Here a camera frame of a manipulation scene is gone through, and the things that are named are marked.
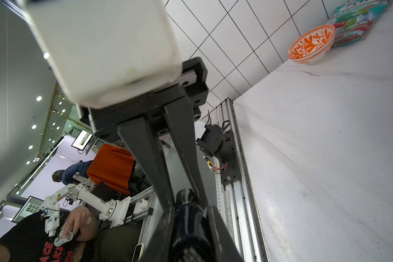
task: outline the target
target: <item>blue shirt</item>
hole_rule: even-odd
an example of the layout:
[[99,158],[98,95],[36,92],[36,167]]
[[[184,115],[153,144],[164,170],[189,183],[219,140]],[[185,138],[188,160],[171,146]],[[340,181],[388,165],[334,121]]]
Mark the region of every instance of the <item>blue shirt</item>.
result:
[[63,184],[68,185],[68,184],[73,184],[74,182],[78,182],[73,178],[73,175],[75,175],[77,172],[80,173],[80,176],[89,178],[89,176],[86,173],[92,162],[93,160],[77,163],[71,165],[68,169],[64,170],[63,175],[61,176],[61,181],[63,182]]

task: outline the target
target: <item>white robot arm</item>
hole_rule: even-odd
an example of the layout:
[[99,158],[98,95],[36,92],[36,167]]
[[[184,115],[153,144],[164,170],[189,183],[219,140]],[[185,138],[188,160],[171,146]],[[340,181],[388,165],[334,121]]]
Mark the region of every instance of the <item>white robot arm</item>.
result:
[[[55,235],[56,229],[60,225],[60,206],[58,201],[64,197],[66,197],[68,201],[83,200],[90,206],[96,208],[101,212],[99,214],[99,219],[109,220],[111,227],[123,225],[126,212],[131,201],[131,197],[128,196],[124,200],[112,199],[108,202],[104,202],[88,191],[88,187],[85,182],[77,186],[74,184],[68,184],[53,195],[47,196],[40,207],[42,210],[42,217],[47,217],[47,220],[45,221],[45,232],[49,237]],[[61,244],[71,240],[71,238],[68,237],[68,240],[62,241]]]

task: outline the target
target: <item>candy package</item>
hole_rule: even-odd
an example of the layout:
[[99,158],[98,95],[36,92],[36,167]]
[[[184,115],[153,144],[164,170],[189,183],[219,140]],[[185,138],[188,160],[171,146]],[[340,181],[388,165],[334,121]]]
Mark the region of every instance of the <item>candy package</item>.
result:
[[327,24],[336,27],[334,47],[354,43],[361,39],[389,0],[359,0],[336,8]]

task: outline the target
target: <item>white tiled wall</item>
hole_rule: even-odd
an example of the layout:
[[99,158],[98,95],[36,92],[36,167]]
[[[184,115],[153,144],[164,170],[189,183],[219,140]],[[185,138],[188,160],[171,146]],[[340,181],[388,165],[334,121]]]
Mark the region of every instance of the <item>white tiled wall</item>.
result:
[[201,57],[210,93],[205,116],[288,60],[290,45],[348,0],[162,0],[182,60]]

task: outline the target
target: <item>hand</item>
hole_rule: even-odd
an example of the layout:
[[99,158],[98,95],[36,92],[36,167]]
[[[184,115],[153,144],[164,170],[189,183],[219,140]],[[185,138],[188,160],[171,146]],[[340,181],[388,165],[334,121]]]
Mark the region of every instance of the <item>hand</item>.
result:
[[90,216],[90,211],[87,207],[76,207],[69,214],[66,226],[63,231],[63,238],[67,238],[70,228],[73,226],[73,235],[76,235],[79,228],[86,225]]

